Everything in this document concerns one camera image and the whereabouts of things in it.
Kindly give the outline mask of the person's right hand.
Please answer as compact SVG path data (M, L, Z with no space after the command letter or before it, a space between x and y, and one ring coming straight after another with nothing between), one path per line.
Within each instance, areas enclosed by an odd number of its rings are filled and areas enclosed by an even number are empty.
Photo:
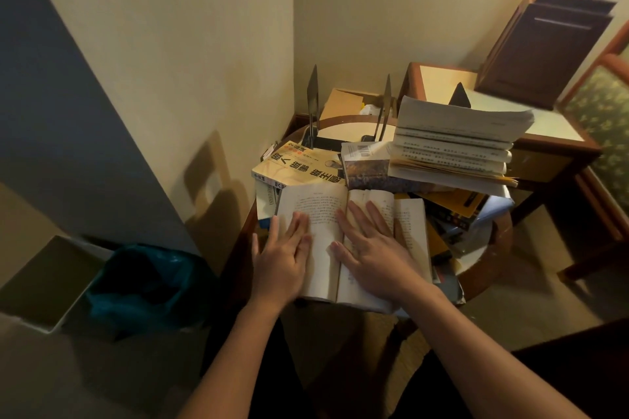
M397 257L393 250L394 233L387 226L384 217L368 201L365 214L377 225L381 237L368 243L351 243L348 248L361 262L359 272L350 272L358 284L371 295L402 306L410 312L410 305L431 289L434 285L422 278L412 266L412 257ZM345 238L349 239L349 219L341 210L336 212L336 220Z

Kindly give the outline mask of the person's left hand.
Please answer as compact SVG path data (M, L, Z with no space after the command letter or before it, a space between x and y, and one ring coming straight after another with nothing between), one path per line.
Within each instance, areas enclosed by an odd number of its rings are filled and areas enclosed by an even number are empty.
M301 238L310 234L310 217L301 213ZM296 249L284 247L278 216L273 216L265 246L254 268L250 303L278 317L287 304L294 301L303 288L306 267L295 263Z

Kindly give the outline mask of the white paperback book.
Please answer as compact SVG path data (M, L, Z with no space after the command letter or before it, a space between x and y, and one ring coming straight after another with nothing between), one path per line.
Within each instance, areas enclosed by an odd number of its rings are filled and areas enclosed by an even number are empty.
M421 198L381 190L348 190L346 186L323 183L295 185L287 186L281 191L277 217L280 231L286 230L295 211L309 217L313 243L306 263L301 296L308 300L337 303L369 312L405 316L402 309L395 310L390 302L361 288L349 270L334 259L329 249L333 241L339 241L355 252L335 216L336 211L341 209L347 214L348 221L353 226L358 226L351 212L347 210L348 201L355 202L365 214L366 203L372 201L392 230L394 221L399 221L407 249L413 258L413 268L424 280L433 283L427 219Z

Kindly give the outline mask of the person's left forearm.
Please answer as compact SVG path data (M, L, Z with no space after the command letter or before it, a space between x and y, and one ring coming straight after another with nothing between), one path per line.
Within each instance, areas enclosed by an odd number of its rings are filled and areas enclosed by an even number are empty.
M251 299L177 419L285 419L295 368L280 304Z

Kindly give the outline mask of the person's right forearm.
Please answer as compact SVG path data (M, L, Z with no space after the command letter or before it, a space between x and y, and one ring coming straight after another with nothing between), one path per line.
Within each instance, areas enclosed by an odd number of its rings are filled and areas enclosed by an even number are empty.
M589 419L421 278L394 292L476 419Z

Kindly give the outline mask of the white spine book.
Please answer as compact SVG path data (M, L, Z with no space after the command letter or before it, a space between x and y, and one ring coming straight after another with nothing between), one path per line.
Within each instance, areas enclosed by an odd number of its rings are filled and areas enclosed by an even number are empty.
M277 214L282 189L255 180L257 220L261 228L268 229L271 218Z

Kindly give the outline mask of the orange cover book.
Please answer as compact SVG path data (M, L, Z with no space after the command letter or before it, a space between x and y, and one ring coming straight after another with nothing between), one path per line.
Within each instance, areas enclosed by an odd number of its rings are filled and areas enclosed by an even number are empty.
M418 193L418 196L424 200L430 215L443 219L475 218L490 198L488 194L461 189Z

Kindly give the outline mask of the stack of white paperback books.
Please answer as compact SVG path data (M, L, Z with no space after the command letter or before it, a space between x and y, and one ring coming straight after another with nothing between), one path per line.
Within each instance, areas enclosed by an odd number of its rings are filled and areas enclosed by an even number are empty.
M511 149L535 121L532 110L490 112L404 96L390 143L389 176L506 196Z

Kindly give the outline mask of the brown cardboard box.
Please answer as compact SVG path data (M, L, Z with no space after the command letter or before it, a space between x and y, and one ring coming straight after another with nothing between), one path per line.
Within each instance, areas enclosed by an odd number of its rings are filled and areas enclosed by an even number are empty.
M364 107L364 95L355 91L334 88L326 100L320 121L329 118L359 115Z

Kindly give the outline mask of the bin with teal bag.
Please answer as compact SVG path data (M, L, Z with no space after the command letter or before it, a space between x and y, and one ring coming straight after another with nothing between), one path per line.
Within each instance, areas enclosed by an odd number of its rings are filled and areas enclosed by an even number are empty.
M193 330L215 312L218 287L218 277L198 255L123 246L90 281L68 329L95 337Z

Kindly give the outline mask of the wooden desk with pale top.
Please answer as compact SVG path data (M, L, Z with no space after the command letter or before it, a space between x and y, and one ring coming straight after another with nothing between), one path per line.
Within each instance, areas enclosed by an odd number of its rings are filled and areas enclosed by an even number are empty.
M477 74L459 67L410 63L398 100L405 95L447 104L458 84L468 90L472 103L494 111L528 110L529 106L476 92ZM509 175L518 178L518 189L530 193L511 212L514 225L551 199L573 177L602 153L599 144L567 115L534 108L535 122L512 148Z

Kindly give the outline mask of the person's dark trousers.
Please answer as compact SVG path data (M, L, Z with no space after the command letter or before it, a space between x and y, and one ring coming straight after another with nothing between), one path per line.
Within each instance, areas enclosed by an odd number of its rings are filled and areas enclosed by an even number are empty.
M592 419L629 419L629 318L513 352ZM281 320L265 348L248 419L317 419ZM424 356L389 419L472 419L434 351Z

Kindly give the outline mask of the white open box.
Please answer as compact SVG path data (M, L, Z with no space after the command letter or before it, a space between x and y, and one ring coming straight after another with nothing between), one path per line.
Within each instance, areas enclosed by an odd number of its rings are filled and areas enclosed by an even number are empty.
M41 334L55 334L114 251L53 236L0 287L0 315Z

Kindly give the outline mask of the green floral upholstered chair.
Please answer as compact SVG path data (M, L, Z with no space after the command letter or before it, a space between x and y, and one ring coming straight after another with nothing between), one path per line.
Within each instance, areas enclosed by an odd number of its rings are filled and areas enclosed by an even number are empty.
M557 274L572 283L629 259L629 19L559 108L601 148L574 180L611 236L592 255Z

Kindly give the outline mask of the dark wooden cabinet box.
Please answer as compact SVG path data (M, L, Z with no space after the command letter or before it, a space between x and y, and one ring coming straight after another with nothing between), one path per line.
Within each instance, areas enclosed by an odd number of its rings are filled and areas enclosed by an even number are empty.
M522 0L481 65L474 89L553 110L613 19L613 0Z

